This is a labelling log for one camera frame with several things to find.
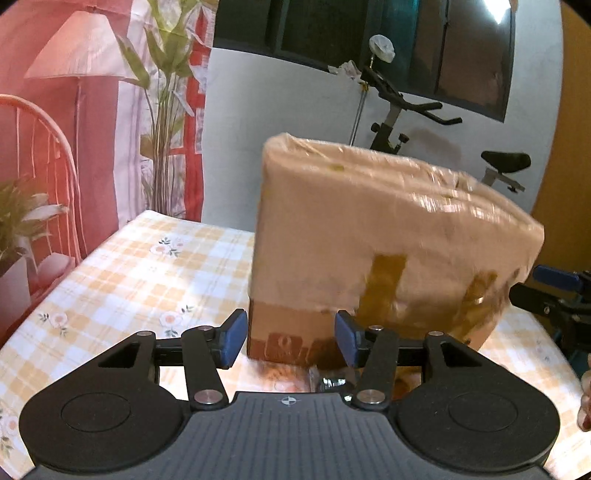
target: person's hand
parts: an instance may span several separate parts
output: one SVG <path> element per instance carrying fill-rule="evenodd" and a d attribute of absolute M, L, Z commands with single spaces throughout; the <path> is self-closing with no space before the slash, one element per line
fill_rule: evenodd
<path fill-rule="evenodd" d="M 591 354 L 587 357 L 587 363 L 591 368 Z M 577 424 L 584 432 L 591 430 L 591 370 L 586 371 L 581 378 L 583 396 L 581 397 L 581 408 L 577 415 Z"/>

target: floor lamp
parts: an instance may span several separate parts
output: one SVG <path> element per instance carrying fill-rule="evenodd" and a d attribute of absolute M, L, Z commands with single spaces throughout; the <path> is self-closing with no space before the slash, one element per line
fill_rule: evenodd
<path fill-rule="evenodd" d="M 121 54 L 117 38 L 107 17 L 95 11 L 80 10 L 72 13 L 49 39 L 25 74 L 25 78 L 29 79 L 76 78 L 72 150 L 77 177 L 79 176 L 80 79 L 88 76 L 116 77 L 123 80 L 135 78 Z M 86 256 L 88 251 L 82 226 L 80 197 L 77 217 L 80 224 L 80 249 L 83 251 L 83 256 Z"/>

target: checkered tablecloth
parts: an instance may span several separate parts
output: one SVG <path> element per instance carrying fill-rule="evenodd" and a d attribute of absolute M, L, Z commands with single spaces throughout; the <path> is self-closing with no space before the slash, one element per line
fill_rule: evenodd
<path fill-rule="evenodd" d="M 114 234 L 31 314 L 0 351 L 0 466 L 13 478 L 32 468 L 18 416 L 36 392 L 139 330 L 159 338 L 220 325 L 247 308 L 253 234 L 144 212 Z M 511 309 L 486 341 L 486 356 L 544 391 L 562 421 L 546 464 L 560 480 L 591 470 L 591 436 L 576 426 L 581 389 L 567 362 L 529 314 Z M 307 372 L 250 360 L 245 347 L 220 371 L 236 390 L 307 391 Z M 181 368 L 161 385 L 187 398 Z"/>

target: bike handlebar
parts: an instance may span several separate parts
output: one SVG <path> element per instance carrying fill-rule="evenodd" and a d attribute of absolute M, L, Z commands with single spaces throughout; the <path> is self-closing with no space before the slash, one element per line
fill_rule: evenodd
<path fill-rule="evenodd" d="M 402 94 L 396 90 L 387 79 L 380 76 L 377 72 L 373 71 L 369 67 L 363 69 L 361 79 L 368 83 L 369 86 L 375 87 L 379 93 L 380 98 L 387 100 L 389 103 L 400 107 L 402 110 L 409 110 L 411 112 L 417 112 L 422 116 L 427 117 L 429 120 L 440 125 L 456 125 L 461 124 L 461 117 L 450 118 L 448 120 L 433 115 L 430 110 L 440 110 L 443 108 L 441 102 L 430 102 L 430 103 L 410 103 L 407 102 Z"/>

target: lamp shade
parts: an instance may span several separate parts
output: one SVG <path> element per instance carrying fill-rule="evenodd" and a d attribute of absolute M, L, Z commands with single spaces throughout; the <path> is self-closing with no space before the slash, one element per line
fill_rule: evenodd
<path fill-rule="evenodd" d="M 25 78 L 84 76 L 135 78 L 107 17 L 77 11 L 49 39 Z"/>

